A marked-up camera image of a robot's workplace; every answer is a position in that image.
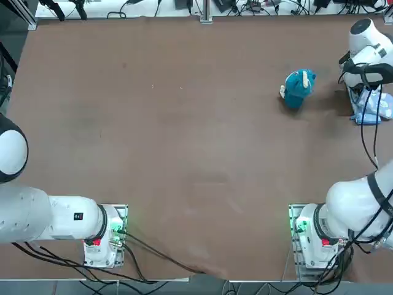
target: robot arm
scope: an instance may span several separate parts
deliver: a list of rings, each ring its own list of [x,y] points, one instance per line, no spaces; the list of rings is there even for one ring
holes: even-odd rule
[[[26,167],[28,152],[26,136],[0,114],[0,243],[84,240],[85,264],[121,266],[125,237],[117,230],[125,230],[126,216],[85,197],[47,195],[10,183]]]
[[[349,51],[339,64],[350,88],[377,87],[393,82],[392,38],[380,33],[369,18],[356,22],[349,33]]]
[[[393,199],[387,200],[393,190],[392,174],[393,160],[368,176],[334,184],[325,204],[305,205],[295,227],[306,267],[326,268],[339,252],[340,241],[353,240],[381,207],[358,241],[375,240],[371,243],[374,250],[381,245],[393,248]]]

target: brown table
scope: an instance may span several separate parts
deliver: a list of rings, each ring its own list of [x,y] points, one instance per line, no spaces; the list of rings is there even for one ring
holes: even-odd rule
[[[10,105],[31,148],[18,181],[127,203],[134,234],[207,273],[280,280],[288,204],[323,202],[333,183],[372,171],[337,85],[359,18],[43,23],[28,35]],[[278,90],[298,68],[314,69],[317,80],[293,114]],[[382,163],[393,156],[389,128],[379,130]],[[373,128],[365,129],[371,142]],[[46,245],[82,259],[80,241]],[[1,278],[79,277],[9,245],[0,253]],[[149,278],[189,275],[139,248],[136,255]],[[128,262],[120,271],[136,276]],[[357,252],[349,279],[388,282],[391,265],[387,251]],[[290,253],[284,279],[295,278]]]

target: plush toy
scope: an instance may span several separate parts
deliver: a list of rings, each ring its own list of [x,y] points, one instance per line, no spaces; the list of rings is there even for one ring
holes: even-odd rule
[[[314,90],[316,75],[310,69],[299,69],[292,72],[280,87],[280,95],[288,108],[298,109],[303,100]]]

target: floor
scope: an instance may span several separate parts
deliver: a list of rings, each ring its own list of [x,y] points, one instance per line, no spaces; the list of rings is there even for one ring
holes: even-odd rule
[[[37,0],[29,0],[29,5],[34,10],[37,5]],[[18,63],[20,55],[25,43],[27,36],[27,26],[17,18],[13,13],[0,7],[0,40],[7,47],[10,54],[13,56],[15,61]],[[223,280],[219,280],[214,277],[207,275],[196,275],[190,278],[188,283],[186,282],[170,282],[161,290],[157,291],[156,294],[225,294],[228,291],[229,284],[224,285]],[[101,287],[100,283],[90,283],[93,289]],[[281,290],[288,290],[293,283],[275,283],[276,287]],[[139,288],[143,293],[147,293],[154,289],[151,286],[140,286],[133,284],[133,286]],[[245,283],[241,285],[239,290],[239,283],[235,283],[237,294],[247,295],[256,294],[259,288],[263,286],[263,283]],[[6,295],[19,295],[31,293],[40,295],[66,295],[66,294],[78,294],[78,295],[89,295],[93,294],[88,288],[82,286],[78,281],[0,281],[0,289],[2,294]],[[319,291],[329,291],[331,287],[321,289]],[[392,285],[365,285],[365,284],[352,284],[342,283],[341,286],[334,292],[336,295],[350,295],[350,294],[389,294],[393,290]],[[108,286],[106,289],[101,291],[101,294],[136,294],[134,291],[130,291],[125,286],[120,285],[117,290],[116,285]],[[278,291],[273,288],[269,289],[268,286],[264,287],[259,294],[279,294]],[[304,287],[301,287],[293,292],[293,294],[312,294],[312,292]]]

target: metal frame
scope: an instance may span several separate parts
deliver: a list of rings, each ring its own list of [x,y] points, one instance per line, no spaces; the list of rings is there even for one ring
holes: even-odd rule
[[[393,5],[389,5],[387,9],[383,12],[383,22],[386,25],[393,24]]]
[[[37,28],[37,21],[31,11],[26,7],[22,0],[9,0],[14,9],[19,13],[19,16],[29,25],[29,31],[35,31]]]
[[[213,18],[210,15],[210,0],[203,0],[201,23],[212,23],[212,22],[213,22]]]

